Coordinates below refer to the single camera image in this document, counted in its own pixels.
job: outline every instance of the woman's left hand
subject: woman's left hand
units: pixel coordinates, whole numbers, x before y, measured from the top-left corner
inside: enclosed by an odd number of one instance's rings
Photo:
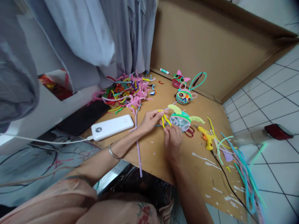
[[[168,111],[164,110],[159,112],[159,110],[152,110],[146,112],[137,130],[142,134],[147,134],[155,127],[156,123],[163,117],[164,114],[168,114]]]

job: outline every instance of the red lid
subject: red lid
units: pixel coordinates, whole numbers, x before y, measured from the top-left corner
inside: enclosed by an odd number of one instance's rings
[[[280,124],[270,124],[265,126],[265,130],[271,135],[273,138],[277,140],[286,140],[292,138],[293,135],[289,132],[285,127]]]

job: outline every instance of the hot glue gun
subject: hot glue gun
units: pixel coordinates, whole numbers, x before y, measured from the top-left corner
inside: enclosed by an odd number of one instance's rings
[[[212,144],[212,139],[214,139],[214,135],[210,134],[206,129],[204,129],[203,127],[194,125],[198,131],[200,131],[201,133],[203,133],[203,139],[206,140],[206,149],[211,151],[213,150],[213,144]]]

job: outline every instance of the glue stick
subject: glue stick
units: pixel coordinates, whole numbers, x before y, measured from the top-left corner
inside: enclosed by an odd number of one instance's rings
[[[169,72],[168,72],[168,71],[166,71],[166,70],[164,70],[164,69],[162,69],[162,68],[160,68],[160,71],[161,71],[161,72],[163,72],[163,73],[165,73],[166,75],[168,75],[168,74],[169,74]]]

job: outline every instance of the pipe cleaner animal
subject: pipe cleaner animal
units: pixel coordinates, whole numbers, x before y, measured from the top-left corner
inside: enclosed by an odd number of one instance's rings
[[[179,126],[182,132],[188,130],[188,128],[191,126],[191,121],[193,120],[203,124],[205,123],[200,117],[190,117],[187,113],[181,111],[181,109],[176,105],[170,104],[168,107],[174,111],[174,113],[170,116],[170,123]]]
[[[189,80],[190,80],[190,78],[184,78],[181,71],[178,70],[178,72],[176,74],[174,74],[174,76],[173,76],[172,85],[178,89],[182,82],[187,82]]]
[[[203,80],[199,85],[197,85],[197,86],[191,88],[191,87],[192,87],[192,84],[193,84],[193,82],[194,82],[194,80],[196,79],[196,77],[199,76],[199,75],[202,75],[202,74],[205,74],[205,78],[204,78],[204,80]],[[180,104],[190,103],[191,100],[193,100],[194,98],[197,97],[197,94],[196,94],[196,93],[191,93],[190,91],[193,90],[193,89],[195,89],[195,88],[197,88],[197,87],[199,87],[199,86],[206,80],[206,73],[205,73],[205,72],[201,72],[201,73],[198,73],[197,76],[195,76],[195,77],[193,78],[193,80],[192,80],[192,82],[191,82],[191,84],[190,84],[190,86],[189,86],[189,89],[186,88],[186,86],[187,86],[186,82],[182,82],[182,83],[180,84],[180,87],[179,87],[179,89],[178,89],[178,92],[177,92],[176,95],[175,95],[177,101],[178,101]]]

